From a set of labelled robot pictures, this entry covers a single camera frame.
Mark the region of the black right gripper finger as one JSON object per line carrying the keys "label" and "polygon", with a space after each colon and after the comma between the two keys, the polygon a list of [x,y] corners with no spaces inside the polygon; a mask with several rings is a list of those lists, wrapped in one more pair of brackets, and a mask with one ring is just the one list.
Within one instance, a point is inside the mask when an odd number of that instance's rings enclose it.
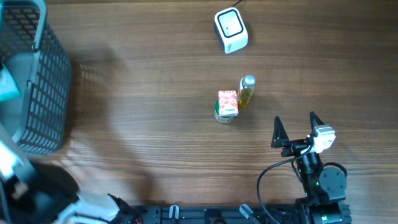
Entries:
{"label": "black right gripper finger", "polygon": [[271,141],[271,147],[281,148],[290,144],[289,137],[284,129],[282,121],[279,116],[274,118],[274,132]]}
{"label": "black right gripper finger", "polygon": [[311,128],[324,125],[324,122],[315,114],[314,111],[310,112],[310,125]]}

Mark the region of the red juice carton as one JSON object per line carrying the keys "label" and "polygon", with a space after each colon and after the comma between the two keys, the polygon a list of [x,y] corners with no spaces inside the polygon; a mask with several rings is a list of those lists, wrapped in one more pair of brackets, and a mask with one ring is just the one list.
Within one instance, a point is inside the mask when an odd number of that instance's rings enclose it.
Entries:
{"label": "red juice carton", "polygon": [[235,90],[223,90],[218,92],[218,114],[220,116],[237,116],[238,96]]}

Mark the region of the green white round can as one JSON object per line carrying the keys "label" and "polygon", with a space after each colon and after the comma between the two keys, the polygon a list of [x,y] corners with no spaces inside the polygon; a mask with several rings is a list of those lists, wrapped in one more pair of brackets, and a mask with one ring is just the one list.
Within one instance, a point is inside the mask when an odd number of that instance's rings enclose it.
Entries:
{"label": "green white round can", "polygon": [[223,123],[223,124],[232,122],[232,120],[235,118],[235,116],[220,116],[219,109],[220,109],[219,101],[216,101],[216,103],[215,103],[215,112],[214,112],[215,119],[218,122]]}

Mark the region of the yellow dish soap bottle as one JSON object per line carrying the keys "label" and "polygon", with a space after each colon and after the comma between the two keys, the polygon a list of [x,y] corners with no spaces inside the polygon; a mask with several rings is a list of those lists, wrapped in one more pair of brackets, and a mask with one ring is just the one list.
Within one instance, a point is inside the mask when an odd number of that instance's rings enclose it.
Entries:
{"label": "yellow dish soap bottle", "polygon": [[254,93],[255,84],[256,78],[253,75],[246,75],[240,80],[238,90],[238,105],[240,107],[245,108],[248,106]]}

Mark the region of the green white 3M package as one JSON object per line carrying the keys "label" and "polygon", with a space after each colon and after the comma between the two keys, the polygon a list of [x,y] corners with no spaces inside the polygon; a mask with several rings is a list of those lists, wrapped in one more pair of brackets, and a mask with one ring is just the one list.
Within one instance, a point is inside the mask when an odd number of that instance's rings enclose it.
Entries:
{"label": "green white 3M package", "polygon": [[18,98],[21,90],[9,69],[1,62],[1,102]]}

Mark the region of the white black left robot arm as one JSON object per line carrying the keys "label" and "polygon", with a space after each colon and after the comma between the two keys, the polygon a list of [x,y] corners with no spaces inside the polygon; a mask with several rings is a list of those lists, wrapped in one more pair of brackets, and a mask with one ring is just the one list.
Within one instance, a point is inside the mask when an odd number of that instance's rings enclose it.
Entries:
{"label": "white black left robot arm", "polygon": [[135,223],[121,198],[79,189],[64,169],[31,161],[1,128],[1,220],[5,223]]}

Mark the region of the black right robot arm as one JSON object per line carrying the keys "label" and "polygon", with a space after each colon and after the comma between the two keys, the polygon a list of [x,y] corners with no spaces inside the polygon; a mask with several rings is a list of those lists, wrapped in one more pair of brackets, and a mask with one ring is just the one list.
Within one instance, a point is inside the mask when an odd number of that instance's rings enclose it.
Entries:
{"label": "black right robot arm", "polygon": [[271,147],[281,148],[282,157],[293,157],[292,166],[305,192],[295,201],[301,223],[351,223],[346,199],[348,172],[336,162],[323,163],[320,154],[336,139],[335,130],[314,113],[310,113],[312,132],[304,139],[290,140],[279,116],[274,119]]}

